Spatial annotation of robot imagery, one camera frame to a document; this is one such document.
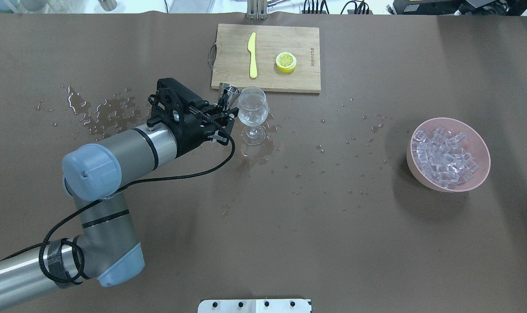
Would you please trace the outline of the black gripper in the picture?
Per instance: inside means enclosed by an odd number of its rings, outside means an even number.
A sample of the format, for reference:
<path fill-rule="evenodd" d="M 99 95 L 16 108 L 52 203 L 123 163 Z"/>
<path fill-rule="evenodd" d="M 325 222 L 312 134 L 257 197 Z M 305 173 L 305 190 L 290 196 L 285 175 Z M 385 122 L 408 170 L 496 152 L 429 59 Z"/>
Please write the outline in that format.
<path fill-rule="evenodd" d="M 196 93 L 174 78 L 158 79 L 156 93 L 148 97 L 151 116 L 148 127 L 163 123 L 168 127 L 176 141 L 176 157 L 198 148 L 204 141 L 229 144 L 234 119 L 238 116 L 237 107 L 225 110 L 220 106 L 207 106 L 208 103 Z M 202 111 L 210 118 L 209 122 L 191 108 Z"/>

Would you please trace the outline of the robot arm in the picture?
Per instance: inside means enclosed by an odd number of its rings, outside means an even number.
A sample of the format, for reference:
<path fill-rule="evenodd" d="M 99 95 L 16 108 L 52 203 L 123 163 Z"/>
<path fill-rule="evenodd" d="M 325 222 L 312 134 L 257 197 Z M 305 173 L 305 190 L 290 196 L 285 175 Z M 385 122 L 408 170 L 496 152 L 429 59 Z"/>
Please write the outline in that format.
<path fill-rule="evenodd" d="M 65 155 L 63 187 L 76 210 L 41 243 L 0 261 L 0 311 L 89 279 L 111 287 L 138 275 L 145 261 L 124 191 L 206 141 L 234 144 L 240 93 L 221 83 L 211 104 L 173 78 L 159 79 L 146 123 Z"/>

